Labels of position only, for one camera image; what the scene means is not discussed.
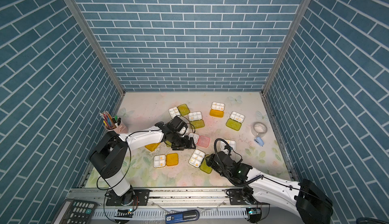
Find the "pink pillbox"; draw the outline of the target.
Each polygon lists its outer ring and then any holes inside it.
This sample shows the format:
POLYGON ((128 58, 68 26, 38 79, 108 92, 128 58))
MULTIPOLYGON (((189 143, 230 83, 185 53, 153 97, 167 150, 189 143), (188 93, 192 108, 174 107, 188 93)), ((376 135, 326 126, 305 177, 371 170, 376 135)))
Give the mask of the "pink pillbox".
POLYGON ((210 138, 206 136, 200 136, 198 134, 189 133, 188 136, 193 138, 194 143, 198 147, 208 148, 210 144, 210 138))

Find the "clear pillbox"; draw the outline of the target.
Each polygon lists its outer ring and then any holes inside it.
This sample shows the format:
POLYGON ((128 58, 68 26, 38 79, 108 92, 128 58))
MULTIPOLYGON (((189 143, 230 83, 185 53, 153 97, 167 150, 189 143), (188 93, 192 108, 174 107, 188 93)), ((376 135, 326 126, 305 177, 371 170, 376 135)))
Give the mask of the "clear pillbox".
POLYGON ((236 151, 237 143, 234 140, 224 140, 227 142, 227 144, 223 141, 220 142, 220 149, 225 154, 232 153, 233 151, 236 151))

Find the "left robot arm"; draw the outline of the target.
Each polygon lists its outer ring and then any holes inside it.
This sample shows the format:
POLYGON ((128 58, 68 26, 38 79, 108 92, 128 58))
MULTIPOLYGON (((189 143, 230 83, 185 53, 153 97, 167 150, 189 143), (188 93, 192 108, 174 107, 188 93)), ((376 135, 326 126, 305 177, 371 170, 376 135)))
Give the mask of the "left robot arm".
POLYGON ((125 157, 131 157, 135 149, 165 141, 170 142, 173 151, 196 148, 193 138, 182 136, 179 131, 164 125, 129 134, 111 131, 103 136, 91 152, 90 162, 109 185, 109 190, 112 189, 121 197, 131 193, 131 184, 125 179, 122 171, 125 157))

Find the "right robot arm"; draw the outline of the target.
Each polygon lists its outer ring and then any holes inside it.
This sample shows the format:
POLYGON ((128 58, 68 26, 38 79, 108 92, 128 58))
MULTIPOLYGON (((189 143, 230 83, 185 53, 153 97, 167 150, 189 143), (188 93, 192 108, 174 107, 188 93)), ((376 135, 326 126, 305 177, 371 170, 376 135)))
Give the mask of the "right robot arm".
POLYGON ((267 203, 300 217, 305 224, 329 224, 333 215, 330 198, 312 181, 284 180, 234 161, 221 151, 205 158, 208 167, 240 187, 242 198, 249 204, 267 203))

